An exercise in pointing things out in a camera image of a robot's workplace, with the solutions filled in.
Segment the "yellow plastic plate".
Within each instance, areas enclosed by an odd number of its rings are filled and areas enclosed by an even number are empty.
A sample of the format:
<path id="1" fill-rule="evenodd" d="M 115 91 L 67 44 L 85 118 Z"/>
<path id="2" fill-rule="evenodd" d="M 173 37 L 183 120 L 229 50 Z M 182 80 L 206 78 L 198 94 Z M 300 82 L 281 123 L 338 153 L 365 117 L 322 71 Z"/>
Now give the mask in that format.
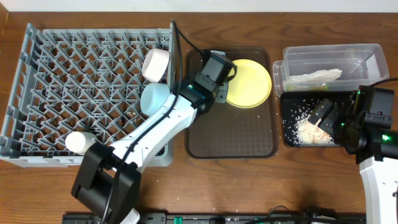
<path id="1" fill-rule="evenodd" d="M 226 102 L 237 108 L 254 108 L 265 102 L 272 90 L 272 80 L 263 65 L 249 59 L 233 60 L 237 72 L 230 71 Z"/>

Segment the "green snack wrapper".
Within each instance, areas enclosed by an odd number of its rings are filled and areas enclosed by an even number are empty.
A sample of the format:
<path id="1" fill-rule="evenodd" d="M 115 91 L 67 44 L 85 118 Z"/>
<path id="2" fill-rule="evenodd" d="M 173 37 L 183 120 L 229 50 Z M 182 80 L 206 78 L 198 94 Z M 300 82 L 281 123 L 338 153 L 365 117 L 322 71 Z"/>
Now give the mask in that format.
<path id="1" fill-rule="evenodd" d="M 294 85 L 286 84 L 284 91 L 327 91 L 328 85 L 326 83 L 322 85 Z"/>

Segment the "blue plastic bowl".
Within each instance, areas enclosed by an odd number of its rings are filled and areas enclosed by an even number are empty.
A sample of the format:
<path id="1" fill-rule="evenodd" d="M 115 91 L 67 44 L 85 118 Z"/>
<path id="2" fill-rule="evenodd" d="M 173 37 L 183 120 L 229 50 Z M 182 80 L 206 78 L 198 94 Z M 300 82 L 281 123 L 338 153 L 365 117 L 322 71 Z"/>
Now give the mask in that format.
<path id="1" fill-rule="evenodd" d="M 146 116 L 152 116 L 165 103 L 170 95 L 170 88 L 164 83 L 148 84 L 141 95 L 141 111 Z"/>

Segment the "white plastic cup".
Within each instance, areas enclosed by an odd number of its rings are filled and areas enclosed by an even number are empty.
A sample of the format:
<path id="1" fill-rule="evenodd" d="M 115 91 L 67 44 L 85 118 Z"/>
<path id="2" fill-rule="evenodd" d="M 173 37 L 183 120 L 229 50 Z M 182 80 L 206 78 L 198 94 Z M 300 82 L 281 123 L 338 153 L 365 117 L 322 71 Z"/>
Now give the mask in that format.
<path id="1" fill-rule="evenodd" d="M 69 151 L 83 156 L 97 140 L 93 133 L 74 131 L 66 137 L 65 145 Z"/>

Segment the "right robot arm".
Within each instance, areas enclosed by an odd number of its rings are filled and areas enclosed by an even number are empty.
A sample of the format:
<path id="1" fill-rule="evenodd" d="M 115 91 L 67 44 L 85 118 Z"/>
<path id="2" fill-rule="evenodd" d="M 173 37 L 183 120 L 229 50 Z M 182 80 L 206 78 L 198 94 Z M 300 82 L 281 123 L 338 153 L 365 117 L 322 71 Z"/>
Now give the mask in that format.
<path id="1" fill-rule="evenodd" d="M 366 197 L 368 223 L 397 223 L 397 131 L 392 130 L 394 91 L 360 86 L 342 108 L 323 99 L 308 122 L 353 154 Z"/>

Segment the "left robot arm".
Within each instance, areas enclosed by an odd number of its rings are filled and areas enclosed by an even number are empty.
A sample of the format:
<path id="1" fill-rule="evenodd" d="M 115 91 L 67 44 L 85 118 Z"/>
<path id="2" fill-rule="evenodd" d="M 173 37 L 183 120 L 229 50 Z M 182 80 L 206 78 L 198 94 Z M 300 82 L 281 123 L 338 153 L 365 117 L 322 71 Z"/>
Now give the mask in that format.
<path id="1" fill-rule="evenodd" d="M 84 137 L 85 154 L 71 195 L 99 216 L 101 223 L 138 223 L 135 209 L 141 177 L 153 157 L 180 131 L 213 106 L 218 89 L 237 66 L 224 55 L 205 51 L 201 71 L 182 77 L 165 103 L 133 132 L 109 146 Z"/>

